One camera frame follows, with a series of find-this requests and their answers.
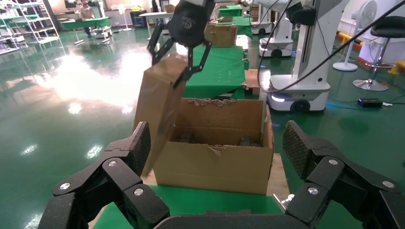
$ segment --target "textured fingertip pad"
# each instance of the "textured fingertip pad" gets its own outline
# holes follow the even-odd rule
[[[141,176],[150,151],[149,124],[147,122],[140,122],[131,138],[133,140],[129,148],[129,154],[131,155],[129,162],[132,163],[132,170],[138,176]]]
[[[311,153],[309,137],[294,121],[288,121],[283,133],[283,150],[301,179],[305,179],[305,170]]]

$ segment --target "green tablecloth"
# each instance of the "green tablecloth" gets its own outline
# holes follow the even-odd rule
[[[169,206],[170,215],[204,214],[206,210],[237,212],[251,209],[252,213],[279,213],[271,197],[254,194],[218,192],[191,188],[150,186]],[[94,229],[132,229],[115,204],[109,204]]]
[[[65,21],[61,22],[62,26],[66,30],[72,30],[76,28],[84,28],[84,27],[104,27],[104,26],[111,26],[109,18],[91,18],[86,19],[85,21]]]
[[[36,15],[36,14],[30,14],[30,15],[25,15],[25,16],[26,16],[28,19],[36,19],[36,18],[38,18],[38,15]],[[2,19],[4,19],[4,21],[6,22],[6,24],[8,24],[8,25],[10,25],[10,26],[12,27],[12,25],[13,25],[13,26],[16,25],[16,24],[15,24],[14,22],[12,22],[12,21],[14,21],[14,20],[21,20],[21,19],[24,19],[24,17],[23,17],[23,16],[4,17],[4,18],[1,18],[1,19],[0,19],[0,25],[4,25]]]
[[[218,17],[236,17],[242,15],[242,7],[237,6],[228,6],[227,8],[219,9]]]
[[[204,46],[194,48],[194,65],[200,63],[205,50]],[[236,90],[232,99],[244,99],[245,63],[242,61],[242,47],[212,47],[204,69],[192,75],[186,84],[183,97],[214,98]]]
[[[252,29],[250,28],[249,17],[234,17],[230,22],[219,22],[218,25],[235,24],[238,27],[238,35],[246,35],[253,39]]]

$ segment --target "bar stool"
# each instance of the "bar stool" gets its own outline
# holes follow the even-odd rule
[[[371,28],[371,35],[384,37],[384,45],[380,50],[377,61],[374,63],[366,63],[367,66],[374,68],[371,78],[355,80],[353,84],[356,87],[368,91],[385,91],[388,89],[388,85],[376,81],[375,78],[377,77],[378,69],[395,67],[395,64],[383,64],[383,56],[391,38],[405,38],[405,18],[400,16],[385,17]]]

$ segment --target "standing fan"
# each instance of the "standing fan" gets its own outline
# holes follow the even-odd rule
[[[125,17],[125,10],[126,10],[126,8],[125,8],[125,5],[124,5],[124,4],[120,4],[120,5],[118,6],[118,11],[119,11],[119,13],[124,16],[124,21],[125,21],[125,26],[126,26],[126,28],[123,29],[123,31],[130,31],[130,30],[132,30],[132,28],[128,28],[127,18]]]
[[[356,28],[354,29],[354,34],[360,29],[363,29],[370,25],[374,19],[375,15],[377,14],[377,2],[375,0],[371,0],[365,2],[361,7],[360,10],[352,14],[352,19],[356,20]],[[349,50],[347,51],[346,59],[344,62],[338,62],[333,64],[333,68],[340,71],[355,71],[357,70],[357,65],[349,62],[350,53],[352,52],[354,41],[352,41],[349,45]]]

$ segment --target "white table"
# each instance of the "white table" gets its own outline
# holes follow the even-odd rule
[[[156,12],[156,13],[143,13],[139,15],[140,17],[145,17],[146,18],[146,25],[148,27],[148,32],[149,32],[149,39],[152,36],[150,33],[150,27],[149,27],[149,19],[159,19],[159,18],[172,18],[173,13],[166,13],[166,12]]]

